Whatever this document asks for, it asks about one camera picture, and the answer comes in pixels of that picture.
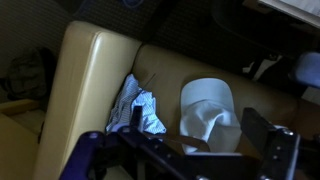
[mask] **floor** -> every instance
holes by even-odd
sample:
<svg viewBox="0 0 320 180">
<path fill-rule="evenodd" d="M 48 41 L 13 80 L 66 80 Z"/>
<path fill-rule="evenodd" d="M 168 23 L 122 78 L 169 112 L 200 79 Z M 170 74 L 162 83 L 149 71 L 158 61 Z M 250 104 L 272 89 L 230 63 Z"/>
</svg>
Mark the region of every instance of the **floor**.
<svg viewBox="0 0 320 180">
<path fill-rule="evenodd" d="M 54 0 L 2 0 L 0 3 L 0 77 L 10 61 L 35 47 L 56 56 L 73 20 L 87 21 L 140 39 L 161 0 L 145 0 L 128 9 L 121 0 L 95 0 L 71 15 Z M 149 43 L 240 74 L 262 51 L 219 27 L 211 18 L 211 0 L 181 0 Z M 6 101 L 0 90 L 0 102 Z"/>
</svg>

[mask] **blue and white cloth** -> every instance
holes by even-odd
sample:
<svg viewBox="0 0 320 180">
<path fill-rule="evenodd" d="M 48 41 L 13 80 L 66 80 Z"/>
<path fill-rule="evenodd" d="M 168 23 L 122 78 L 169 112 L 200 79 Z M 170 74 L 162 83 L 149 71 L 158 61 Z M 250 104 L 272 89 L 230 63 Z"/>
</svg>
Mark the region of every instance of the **blue and white cloth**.
<svg viewBox="0 0 320 180">
<path fill-rule="evenodd" d="M 133 108 L 142 106 L 142 129 L 145 132 L 157 134 L 165 133 L 166 128 L 155 113 L 156 99 L 152 93 L 138 86 L 133 74 L 127 76 L 124 86 L 118 95 L 116 104 L 111 110 L 106 131 L 117 131 L 122 126 L 129 125 Z"/>
</svg>

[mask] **bag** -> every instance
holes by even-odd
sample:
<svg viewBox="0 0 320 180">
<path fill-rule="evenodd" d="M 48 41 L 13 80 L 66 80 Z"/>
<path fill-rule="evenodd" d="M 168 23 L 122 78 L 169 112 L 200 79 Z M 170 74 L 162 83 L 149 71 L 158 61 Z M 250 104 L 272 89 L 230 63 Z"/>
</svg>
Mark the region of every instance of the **bag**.
<svg viewBox="0 0 320 180">
<path fill-rule="evenodd" d="M 38 100 L 50 95 L 55 69 L 56 60 L 49 49 L 33 49 L 11 61 L 0 84 L 10 100 Z"/>
</svg>

